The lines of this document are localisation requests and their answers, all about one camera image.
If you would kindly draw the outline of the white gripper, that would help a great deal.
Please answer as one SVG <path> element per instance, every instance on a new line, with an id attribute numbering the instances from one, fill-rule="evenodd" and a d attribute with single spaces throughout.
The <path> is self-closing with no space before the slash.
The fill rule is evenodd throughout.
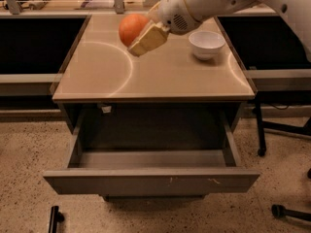
<path id="1" fill-rule="evenodd" d="M 184 35 L 200 25 L 190 14 L 186 0 L 160 0 L 149 9 L 147 18 L 151 21 L 127 48 L 137 57 L 165 44 L 169 31 Z"/>

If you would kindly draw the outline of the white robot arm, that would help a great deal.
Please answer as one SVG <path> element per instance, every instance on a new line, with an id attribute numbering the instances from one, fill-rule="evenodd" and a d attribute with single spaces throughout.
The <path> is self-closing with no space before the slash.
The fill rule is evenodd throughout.
<path id="1" fill-rule="evenodd" d="M 290 27 L 311 61 L 311 0 L 160 0 L 148 12 L 151 21 L 132 40 L 128 51 L 141 56 L 165 44 L 169 34 L 184 35 L 203 21 L 263 4 Z"/>

